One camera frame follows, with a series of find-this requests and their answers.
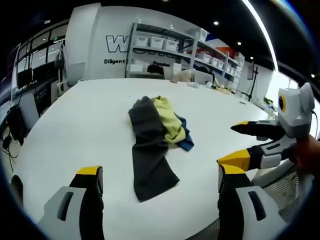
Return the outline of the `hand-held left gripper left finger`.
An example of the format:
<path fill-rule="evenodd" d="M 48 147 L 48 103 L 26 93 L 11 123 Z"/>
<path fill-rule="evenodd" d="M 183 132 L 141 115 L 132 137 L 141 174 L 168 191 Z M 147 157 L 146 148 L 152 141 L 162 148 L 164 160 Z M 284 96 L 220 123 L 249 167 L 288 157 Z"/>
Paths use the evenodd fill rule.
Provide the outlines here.
<path fill-rule="evenodd" d="M 37 227 L 50 240 L 103 240 L 103 168 L 78 170 L 44 205 Z"/>

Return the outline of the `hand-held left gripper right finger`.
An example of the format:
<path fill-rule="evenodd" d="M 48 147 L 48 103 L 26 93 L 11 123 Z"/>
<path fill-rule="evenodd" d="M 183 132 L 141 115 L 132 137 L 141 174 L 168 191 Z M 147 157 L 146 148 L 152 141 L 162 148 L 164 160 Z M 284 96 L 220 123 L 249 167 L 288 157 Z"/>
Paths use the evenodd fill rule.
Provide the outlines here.
<path fill-rule="evenodd" d="M 275 200 L 237 166 L 218 165 L 219 240 L 274 240 L 287 226 Z"/>

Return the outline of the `person's right hand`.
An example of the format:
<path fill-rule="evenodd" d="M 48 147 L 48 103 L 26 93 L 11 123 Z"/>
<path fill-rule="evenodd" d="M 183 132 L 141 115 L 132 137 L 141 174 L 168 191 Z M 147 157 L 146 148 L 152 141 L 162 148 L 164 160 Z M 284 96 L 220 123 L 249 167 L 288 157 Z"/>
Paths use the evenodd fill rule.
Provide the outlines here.
<path fill-rule="evenodd" d="M 294 156 L 299 168 L 314 174 L 320 171 L 320 142 L 310 134 L 297 140 Z"/>

